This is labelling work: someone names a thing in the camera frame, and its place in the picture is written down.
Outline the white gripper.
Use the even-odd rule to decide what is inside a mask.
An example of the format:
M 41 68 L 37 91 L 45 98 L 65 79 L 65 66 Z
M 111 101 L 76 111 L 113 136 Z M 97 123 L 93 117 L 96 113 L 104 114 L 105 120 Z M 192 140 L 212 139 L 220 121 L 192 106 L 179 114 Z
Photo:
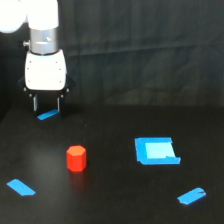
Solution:
M 59 50 L 51 55 L 26 54 L 24 76 L 18 86 L 25 91 L 69 91 L 75 82 L 67 75 L 64 53 Z M 38 112 L 38 95 L 32 96 L 33 112 Z M 57 97 L 57 109 L 61 116 L 64 113 L 65 96 Z

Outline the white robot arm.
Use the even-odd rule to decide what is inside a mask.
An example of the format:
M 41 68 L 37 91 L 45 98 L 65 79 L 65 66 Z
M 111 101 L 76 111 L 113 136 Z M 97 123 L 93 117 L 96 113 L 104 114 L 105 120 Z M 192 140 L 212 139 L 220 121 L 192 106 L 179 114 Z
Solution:
M 0 0 L 0 32 L 14 33 L 24 24 L 30 29 L 30 39 L 23 42 L 28 48 L 24 77 L 19 84 L 38 109 L 38 91 L 56 91 L 57 108 L 46 116 L 62 111 L 65 94 L 75 82 L 67 76 L 63 50 L 59 48 L 58 0 Z

